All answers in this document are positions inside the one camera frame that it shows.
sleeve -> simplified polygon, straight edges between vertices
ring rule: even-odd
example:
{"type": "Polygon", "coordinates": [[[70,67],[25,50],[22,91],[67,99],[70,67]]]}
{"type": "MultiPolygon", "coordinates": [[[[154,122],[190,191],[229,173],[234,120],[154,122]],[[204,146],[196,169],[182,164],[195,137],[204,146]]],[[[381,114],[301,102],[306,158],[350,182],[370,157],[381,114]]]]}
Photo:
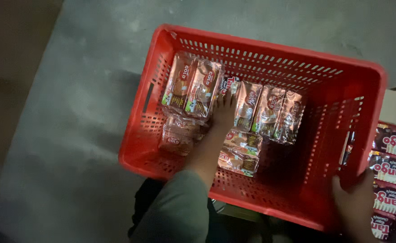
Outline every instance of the sleeve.
{"type": "Polygon", "coordinates": [[[142,218],[131,242],[205,242],[207,197],[198,174],[188,170],[176,173],[142,218]]]}

red plastic basket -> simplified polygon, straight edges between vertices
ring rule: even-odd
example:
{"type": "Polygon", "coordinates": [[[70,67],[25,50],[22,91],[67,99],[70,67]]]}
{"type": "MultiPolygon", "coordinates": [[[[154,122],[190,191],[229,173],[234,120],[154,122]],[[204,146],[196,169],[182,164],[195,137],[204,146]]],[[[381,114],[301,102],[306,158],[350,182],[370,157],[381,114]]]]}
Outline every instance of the red plastic basket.
{"type": "Polygon", "coordinates": [[[228,73],[243,80],[308,97],[295,146],[267,147],[261,162],[273,164],[254,178],[219,169],[209,196],[317,230],[337,227],[330,178],[337,172],[342,185],[351,184],[367,165],[386,87],[383,69],[367,61],[161,25],[150,44],[119,152],[125,168],[155,179],[170,178],[184,160],[158,149],[165,121],[161,98],[179,50],[223,62],[228,73]],[[340,170],[350,131],[355,143],[340,170]]]}

gray floor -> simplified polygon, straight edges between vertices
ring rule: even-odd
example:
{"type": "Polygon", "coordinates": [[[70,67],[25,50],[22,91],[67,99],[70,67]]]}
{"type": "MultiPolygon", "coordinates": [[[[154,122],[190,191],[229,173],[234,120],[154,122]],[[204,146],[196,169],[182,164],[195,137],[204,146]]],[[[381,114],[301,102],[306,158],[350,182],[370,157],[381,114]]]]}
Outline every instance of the gray floor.
{"type": "Polygon", "coordinates": [[[67,0],[0,180],[12,239],[125,241],[144,178],[117,151],[162,23],[372,60],[396,86],[396,1],[67,0]]]}

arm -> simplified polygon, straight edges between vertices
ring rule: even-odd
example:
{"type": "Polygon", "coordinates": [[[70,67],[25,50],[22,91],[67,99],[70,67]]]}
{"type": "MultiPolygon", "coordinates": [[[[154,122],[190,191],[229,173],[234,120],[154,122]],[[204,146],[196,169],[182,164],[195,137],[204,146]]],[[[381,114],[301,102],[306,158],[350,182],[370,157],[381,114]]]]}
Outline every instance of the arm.
{"type": "Polygon", "coordinates": [[[219,99],[213,107],[208,134],[186,157],[179,171],[162,188],[131,242],[204,242],[208,233],[208,191],[227,132],[234,124],[235,99],[219,99]]]}
{"type": "Polygon", "coordinates": [[[346,233],[357,243],[378,243],[370,226],[373,214],[373,172],[366,169],[363,181],[352,192],[340,186],[338,176],[333,177],[333,195],[346,233]]]}
{"type": "Polygon", "coordinates": [[[207,189],[213,183],[217,170],[217,159],[222,149],[226,134],[233,127],[237,101],[229,90],[224,100],[219,95],[213,107],[212,126],[204,139],[186,158],[184,169],[194,171],[204,181],[207,189]]]}

stacked tango packs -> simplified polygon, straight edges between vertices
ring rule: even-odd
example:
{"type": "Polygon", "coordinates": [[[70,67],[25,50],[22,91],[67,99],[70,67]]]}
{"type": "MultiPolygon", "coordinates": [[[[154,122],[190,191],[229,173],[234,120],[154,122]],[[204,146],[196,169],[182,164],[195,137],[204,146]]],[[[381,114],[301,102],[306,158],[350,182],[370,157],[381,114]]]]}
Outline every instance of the stacked tango packs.
{"type": "Polygon", "coordinates": [[[379,123],[369,153],[369,167],[375,174],[373,234],[388,240],[396,222],[396,126],[379,123]]]}
{"type": "Polygon", "coordinates": [[[186,156],[208,131],[215,98],[227,90],[236,96],[237,106],[218,165],[253,176],[263,137],[283,144],[295,143],[304,111],[303,97],[272,85],[241,81],[224,74],[223,64],[186,52],[175,54],[163,94],[163,112],[168,118],[159,147],[186,156]]]}

